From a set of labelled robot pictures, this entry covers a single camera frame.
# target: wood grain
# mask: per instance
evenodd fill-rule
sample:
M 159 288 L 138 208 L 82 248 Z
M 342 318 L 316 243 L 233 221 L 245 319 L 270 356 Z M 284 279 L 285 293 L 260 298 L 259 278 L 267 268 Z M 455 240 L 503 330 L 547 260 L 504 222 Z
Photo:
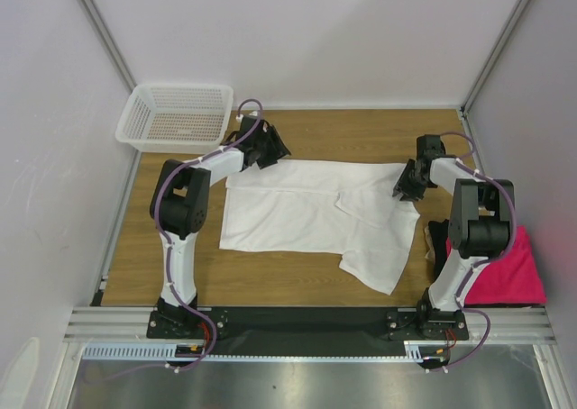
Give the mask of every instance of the wood grain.
M 405 163 L 415 157 L 417 136 L 463 130 L 454 110 L 277 111 L 267 112 L 266 118 L 278 128 L 293 159 Z M 231 121 L 230 125 L 235 127 L 236 123 Z M 446 137 L 444 142 L 456 155 L 468 150 L 461 138 Z M 160 168 L 168 158 L 191 157 L 142 155 L 105 290 L 105 305 L 150 305 L 159 296 L 162 248 L 148 210 Z M 384 295 L 339 269 L 340 256 L 336 254 L 219 250 L 224 209 L 224 182 L 220 182 L 211 188 L 208 218 L 197 240 L 199 303 L 414 304 L 432 276 L 425 261 L 424 225 L 430 220 L 443 220 L 450 208 L 451 197 L 445 191 L 427 190 L 426 200 L 417 204 L 421 218 L 405 271 L 393 294 Z

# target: wall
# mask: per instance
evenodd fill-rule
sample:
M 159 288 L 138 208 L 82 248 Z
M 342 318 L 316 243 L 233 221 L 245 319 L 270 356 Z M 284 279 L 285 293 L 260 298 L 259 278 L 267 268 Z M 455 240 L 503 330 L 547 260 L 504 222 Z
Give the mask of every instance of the wall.
M 0 0 L 0 31 L 0 373 L 38 337 L 40 407 L 133 155 L 114 141 L 128 92 L 77 0 Z
M 268 107 L 460 105 L 516 0 L 96 0 L 139 83 Z
M 488 173 L 515 182 L 547 311 L 577 382 L 577 4 L 535 0 L 471 112 Z

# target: metal floor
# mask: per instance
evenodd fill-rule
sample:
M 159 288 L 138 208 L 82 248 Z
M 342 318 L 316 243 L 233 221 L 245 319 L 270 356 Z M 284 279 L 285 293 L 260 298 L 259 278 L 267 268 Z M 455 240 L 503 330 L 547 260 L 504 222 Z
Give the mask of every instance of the metal floor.
M 470 348 L 455 348 L 454 359 Z M 89 385 L 134 361 L 83 360 L 70 409 L 551 408 L 532 346 L 488 346 L 448 374 L 415 364 L 203 361 Z

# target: red cloth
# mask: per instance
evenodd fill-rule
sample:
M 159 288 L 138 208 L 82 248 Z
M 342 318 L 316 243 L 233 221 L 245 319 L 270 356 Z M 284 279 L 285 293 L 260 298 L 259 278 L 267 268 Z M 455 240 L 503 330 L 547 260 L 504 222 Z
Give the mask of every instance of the red cloth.
M 447 240 L 447 257 L 451 243 Z M 488 265 L 475 280 L 465 304 L 545 304 L 543 283 L 537 274 L 531 241 L 525 227 L 518 226 L 513 250 Z

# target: white plastic basket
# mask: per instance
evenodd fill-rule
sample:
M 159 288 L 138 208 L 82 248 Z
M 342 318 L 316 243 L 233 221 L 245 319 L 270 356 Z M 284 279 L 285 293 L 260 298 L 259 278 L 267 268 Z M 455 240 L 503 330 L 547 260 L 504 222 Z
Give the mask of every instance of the white plastic basket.
M 222 141 L 232 107 L 229 86 L 138 85 L 116 139 L 142 152 L 204 154 Z

